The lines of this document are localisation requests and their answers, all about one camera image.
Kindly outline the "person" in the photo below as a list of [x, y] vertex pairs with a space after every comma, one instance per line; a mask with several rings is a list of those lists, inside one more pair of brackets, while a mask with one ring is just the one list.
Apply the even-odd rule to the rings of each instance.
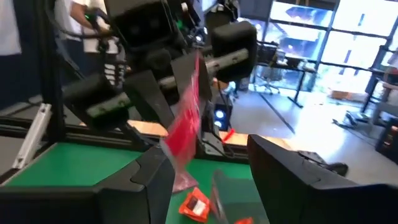
[[[76, 34], [95, 34], [96, 31], [85, 16], [88, 9], [106, 12], [104, 0], [55, 0], [55, 18], [62, 28]], [[98, 51], [98, 39], [80, 39], [60, 34], [65, 41], [67, 53], [82, 74], [102, 73], [112, 76], [116, 73], [113, 64], [104, 63]]]

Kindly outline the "green table mat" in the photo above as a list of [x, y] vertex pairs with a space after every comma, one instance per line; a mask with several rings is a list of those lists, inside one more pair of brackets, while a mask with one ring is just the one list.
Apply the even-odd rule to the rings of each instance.
[[[60, 143], [17, 172], [2, 187], [92, 186], [143, 153]], [[178, 209], [186, 197], [187, 192], [172, 194], [165, 224], [216, 224], [213, 215], [208, 215], [206, 223], [200, 223], [179, 214]]]

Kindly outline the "silver metal bracket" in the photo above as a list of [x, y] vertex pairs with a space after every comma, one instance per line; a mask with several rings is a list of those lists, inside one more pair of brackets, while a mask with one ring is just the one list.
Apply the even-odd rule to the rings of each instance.
[[40, 105], [27, 135], [25, 136], [24, 142], [12, 164], [13, 169], [22, 169], [33, 159], [49, 124], [52, 115], [51, 108], [51, 104], [42, 103]]

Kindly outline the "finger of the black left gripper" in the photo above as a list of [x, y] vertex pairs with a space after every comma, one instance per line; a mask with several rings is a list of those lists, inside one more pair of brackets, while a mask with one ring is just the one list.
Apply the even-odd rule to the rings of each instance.
[[143, 120], [159, 123], [165, 129], [173, 123], [174, 114], [150, 70], [128, 76], [123, 90]]
[[177, 58], [172, 61], [172, 71], [175, 78], [176, 87], [172, 88], [172, 98], [170, 100], [171, 105], [175, 105], [189, 86], [192, 75], [195, 74], [196, 62], [198, 61], [199, 75], [198, 75], [198, 97], [199, 107], [205, 108], [206, 104], [212, 98], [211, 92], [211, 75], [208, 73], [205, 58], [201, 52], [192, 52], [183, 57]]

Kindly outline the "pinkish red candy packet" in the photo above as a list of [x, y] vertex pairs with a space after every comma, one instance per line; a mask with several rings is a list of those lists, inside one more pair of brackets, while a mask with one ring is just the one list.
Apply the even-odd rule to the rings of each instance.
[[177, 118], [161, 140], [160, 146], [176, 173], [182, 172], [195, 155], [196, 139], [200, 128], [199, 101], [200, 54], [195, 53], [195, 69], [190, 82], [180, 97]]
[[186, 170], [177, 171], [175, 174], [172, 193], [176, 194], [198, 185], [197, 180]]

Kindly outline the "black box blue lights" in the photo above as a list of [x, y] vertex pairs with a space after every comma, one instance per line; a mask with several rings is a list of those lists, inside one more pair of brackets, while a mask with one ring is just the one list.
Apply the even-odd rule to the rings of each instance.
[[233, 106], [231, 104], [217, 103], [214, 110], [214, 124], [219, 127], [221, 131], [227, 131], [230, 125], [231, 113]]

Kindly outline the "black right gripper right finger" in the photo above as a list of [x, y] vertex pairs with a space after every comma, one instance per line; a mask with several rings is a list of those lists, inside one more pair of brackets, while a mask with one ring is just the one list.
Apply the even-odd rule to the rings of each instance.
[[249, 165], [271, 224], [398, 224], [398, 186], [357, 184], [256, 134]]

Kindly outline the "black office desk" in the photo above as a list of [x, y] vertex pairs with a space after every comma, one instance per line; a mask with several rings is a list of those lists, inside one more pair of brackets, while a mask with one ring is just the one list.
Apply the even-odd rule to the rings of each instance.
[[[257, 43], [259, 48], [257, 50], [257, 53], [261, 53], [262, 51], [265, 52], [265, 50], [262, 50], [266, 45], [272, 45], [273, 48], [275, 49], [275, 52], [272, 54], [272, 58], [269, 61], [265, 62], [258, 62], [257, 65], [265, 66], [265, 67], [270, 67], [270, 68], [276, 68], [276, 69], [284, 69], [284, 70], [293, 70], [297, 72], [301, 72], [300, 79], [298, 81], [298, 85], [296, 87], [296, 93], [294, 97], [287, 97], [295, 106], [299, 107], [300, 109], [303, 108], [303, 105], [301, 105], [298, 102], [298, 97], [299, 93], [302, 90], [302, 84], [305, 78], [306, 73], [317, 73], [317, 69], [308, 67], [304, 64], [304, 59], [302, 58], [294, 58], [294, 57], [284, 57], [283, 60], [278, 60], [278, 50], [274, 42], [258, 42]], [[320, 62], [322, 65], [328, 65], [328, 66], [333, 66], [333, 67], [340, 67], [340, 68], [352, 68], [355, 70], [363, 70], [366, 72], [371, 72], [375, 73], [376, 75], [383, 75], [384, 70], [376, 69], [373, 67], [369, 68], [363, 68], [363, 67], [357, 67], [357, 66], [352, 66], [352, 65], [345, 65], [345, 64], [337, 64], [337, 63], [330, 63], [330, 62]]]

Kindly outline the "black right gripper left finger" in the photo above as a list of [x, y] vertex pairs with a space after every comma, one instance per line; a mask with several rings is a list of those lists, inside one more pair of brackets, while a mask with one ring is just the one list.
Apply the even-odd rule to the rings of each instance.
[[92, 186], [0, 187], [0, 224], [165, 224], [174, 179], [154, 146]]

